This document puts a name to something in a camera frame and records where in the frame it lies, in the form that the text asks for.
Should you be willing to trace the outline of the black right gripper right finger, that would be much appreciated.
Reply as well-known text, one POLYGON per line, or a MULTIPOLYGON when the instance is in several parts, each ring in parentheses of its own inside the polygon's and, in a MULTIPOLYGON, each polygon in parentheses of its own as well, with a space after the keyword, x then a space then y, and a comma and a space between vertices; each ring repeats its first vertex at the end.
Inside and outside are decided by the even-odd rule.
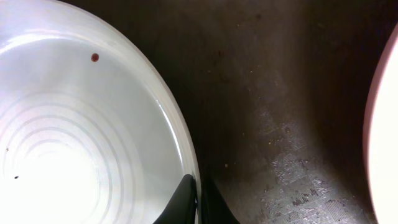
POLYGON ((203 181, 201 189, 202 224, 239 224, 211 178, 203 181))

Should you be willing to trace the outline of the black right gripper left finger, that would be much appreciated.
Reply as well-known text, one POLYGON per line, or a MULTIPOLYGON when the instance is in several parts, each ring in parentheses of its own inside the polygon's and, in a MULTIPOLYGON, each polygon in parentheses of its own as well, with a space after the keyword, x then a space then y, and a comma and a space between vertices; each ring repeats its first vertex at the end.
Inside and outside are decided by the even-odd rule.
POLYGON ((164 211, 154 224, 194 224, 197 209, 197 185, 192 175, 183 176, 164 211))

